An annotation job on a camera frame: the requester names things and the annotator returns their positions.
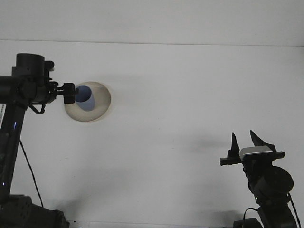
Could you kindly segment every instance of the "blue cup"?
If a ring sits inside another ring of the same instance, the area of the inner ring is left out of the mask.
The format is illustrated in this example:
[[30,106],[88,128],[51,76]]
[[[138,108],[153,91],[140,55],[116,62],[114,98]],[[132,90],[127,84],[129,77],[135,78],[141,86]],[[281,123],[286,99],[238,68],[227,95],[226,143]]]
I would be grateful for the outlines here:
[[92,111],[95,107],[92,90],[86,85],[80,85],[77,88],[78,94],[75,95],[76,104],[84,111]]

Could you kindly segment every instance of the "black robotic arm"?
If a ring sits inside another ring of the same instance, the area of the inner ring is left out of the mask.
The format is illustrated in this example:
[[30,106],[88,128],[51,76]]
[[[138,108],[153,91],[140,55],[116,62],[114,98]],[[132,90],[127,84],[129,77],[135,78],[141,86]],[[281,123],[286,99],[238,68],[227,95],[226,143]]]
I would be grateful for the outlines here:
[[48,210],[32,204],[31,198],[24,195],[10,195],[19,139],[28,107],[35,113],[44,113],[47,103],[63,95],[65,104],[75,102],[73,83],[51,81],[49,72],[54,63],[45,61],[43,56],[17,54],[16,67],[11,76],[0,76],[0,225],[25,228],[67,228],[64,213]]
[[[288,207],[293,179],[286,170],[272,165],[272,161],[283,158],[285,152],[277,152],[274,145],[264,142],[253,131],[250,135],[254,147],[240,150],[233,133],[231,149],[226,158],[220,159],[220,165],[243,164],[249,190],[260,206],[258,213],[264,228],[297,228]],[[233,225],[234,228],[243,226],[261,227],[255,218],[235,221]]]

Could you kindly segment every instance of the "beige ring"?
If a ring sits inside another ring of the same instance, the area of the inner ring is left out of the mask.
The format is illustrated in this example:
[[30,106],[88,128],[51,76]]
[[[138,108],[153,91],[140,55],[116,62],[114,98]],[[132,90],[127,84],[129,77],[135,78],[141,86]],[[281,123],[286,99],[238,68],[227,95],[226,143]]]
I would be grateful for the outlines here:
[[92,90],[95,107],[92,111],[84,111],[76,103],[65,104],[66,113],[74,120],[90,122],[100,118],[110,107],[111,94],[109,90],[98,82],[84,82],[78,86],[88,86]]

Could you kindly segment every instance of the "robotic arm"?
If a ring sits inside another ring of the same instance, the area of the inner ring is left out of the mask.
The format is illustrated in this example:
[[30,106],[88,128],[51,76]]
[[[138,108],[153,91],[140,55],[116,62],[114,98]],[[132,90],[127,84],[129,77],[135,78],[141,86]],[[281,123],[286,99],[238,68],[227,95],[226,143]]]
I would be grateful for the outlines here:
[[75,102],[74,84],[64,83],[58,87],[58,83],[49,77],[53,68],[54,62],[45,61],[43,56],[20,53],[12,76],[0,76],[3,115],[0,121],[0,224],[5,227],[69,227],[63,212],[32,204],[29,196],[9,194],[27,108],[42,114],[46,104],[54,101],[57,95],[64,96],[65,104]]
[[[250,131],[254,147],[239,150],[236,137],[232,134],[232,146],[220,165],[243,164],[248,178],[249,190],[256,199],[259,216],[265,228],[297,228],[295,219],[288,207],[288,195],[294,186],[291,175],[284,169],[272,165],[272,161],[283,158],[285,152],[277,152],[272,144],[261,140]],[[244,226],[243,220],[235,221],[233,227]],[[255,218],[246,219],[245,227],[262,227]]]

